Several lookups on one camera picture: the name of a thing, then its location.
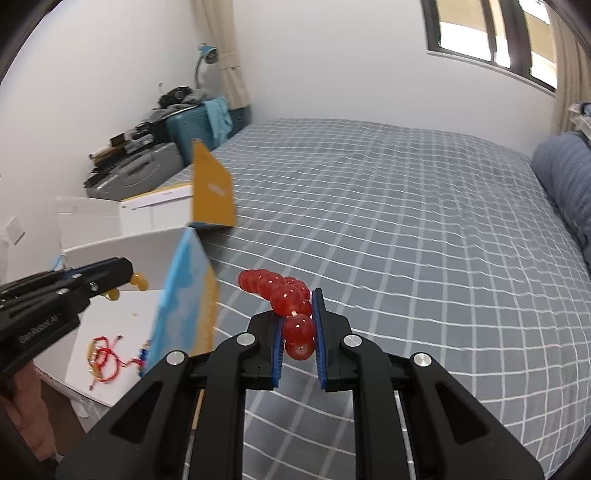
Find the light switch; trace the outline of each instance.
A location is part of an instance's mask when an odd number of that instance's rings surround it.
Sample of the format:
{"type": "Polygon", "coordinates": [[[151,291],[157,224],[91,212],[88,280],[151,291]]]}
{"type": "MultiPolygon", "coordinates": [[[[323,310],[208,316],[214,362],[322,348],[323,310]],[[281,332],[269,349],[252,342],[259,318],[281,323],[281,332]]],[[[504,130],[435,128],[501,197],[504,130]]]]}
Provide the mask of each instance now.
{"type": "Polygon", "coordinates": [[[19,243],[22,240],[22,237],[25,236],[25,230],[23,230],[21,222],[16,216],[12,217],[12,220],[8,222],[6,233],[13,245],[19,243]]]}

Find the silver screw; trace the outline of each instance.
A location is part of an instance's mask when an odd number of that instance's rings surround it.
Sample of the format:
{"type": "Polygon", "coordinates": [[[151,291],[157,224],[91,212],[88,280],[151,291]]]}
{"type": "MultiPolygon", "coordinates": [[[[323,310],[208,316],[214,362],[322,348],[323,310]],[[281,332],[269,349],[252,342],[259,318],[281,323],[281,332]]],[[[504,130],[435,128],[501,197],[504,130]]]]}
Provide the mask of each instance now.
{"type": "Polygon", "coordinates": [[[184,353],[175,350],[166,356],[166,361],[171,365],[180,365],[184,362],[184,353]]]}
{"type": "Polygon", "coordinates": [[[242,346],[252,345],[256,340],[256,337],[251,333],[241,333],[236,337],[236,341],[242,346]]]}
{"type": "Polygon", "coordinates": [[[413,361],[420,367],[428,367],[432,362],[431,357],[426,353],[417,353],[413,357],[413,361]]]}
{"type": "Polygon", "coordinates": [[[343,338],[343,343],[346,346],[359,346],[363,340],[359,335],[347,335],[343,338]]]}

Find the gray suitcase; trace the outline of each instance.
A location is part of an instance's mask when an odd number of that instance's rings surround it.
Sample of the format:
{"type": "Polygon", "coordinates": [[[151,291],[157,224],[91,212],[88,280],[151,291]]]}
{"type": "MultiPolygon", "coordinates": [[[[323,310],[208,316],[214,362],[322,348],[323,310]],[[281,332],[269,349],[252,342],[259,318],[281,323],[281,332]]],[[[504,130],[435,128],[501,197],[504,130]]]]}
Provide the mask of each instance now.
{"type": "Polygon", "coordinates": [[[91,198],[123,200],[150,192],[184,167],[174,143],[159,144],[123,160],[97,185],[87,188],[91,198]]]}

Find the curtain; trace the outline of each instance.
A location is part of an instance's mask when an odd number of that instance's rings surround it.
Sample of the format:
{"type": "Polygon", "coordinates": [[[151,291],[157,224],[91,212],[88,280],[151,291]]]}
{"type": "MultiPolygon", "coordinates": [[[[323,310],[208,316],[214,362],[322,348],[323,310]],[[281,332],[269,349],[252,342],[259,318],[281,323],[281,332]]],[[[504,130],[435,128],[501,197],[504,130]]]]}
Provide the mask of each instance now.
{"type": "Polygon", "coordinates": [[[230,110],[249,105],[248,92],[242,78],[242,69],[236,52],[236,32],[232,0],[194,0],[202,12],[202,27],[207,42],[217,47],[222,89],[230,110]]]}
{"type": "Polygon", "coordinates": [[[556,45],[558,88],[552,118],[554,134],[574,130],[567,108],[582,100],[591,102],[591,61],[564,20],[548,8],[556,45]]]}

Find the bed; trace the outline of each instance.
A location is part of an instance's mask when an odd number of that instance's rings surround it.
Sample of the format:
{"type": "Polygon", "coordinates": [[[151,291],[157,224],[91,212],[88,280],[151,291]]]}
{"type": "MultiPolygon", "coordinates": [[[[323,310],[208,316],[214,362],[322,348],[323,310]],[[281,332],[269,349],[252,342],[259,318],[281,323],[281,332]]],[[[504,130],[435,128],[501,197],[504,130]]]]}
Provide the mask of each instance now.
{"type": "MultiPolygon", "coordinates": [[[[218,343],[268,309],[237,288],[241,270],[293,275],[385,351],[434,356],[556,471],[589,427],[591,282],[526,156],[327,119],[255,124],[215,156],[238,217],[202,236],[218,343]]],[[[321,393],[313,357],[284,361],[278,390],[249,392],[245,477],[354,478],[350,396],[321,393]]]]}

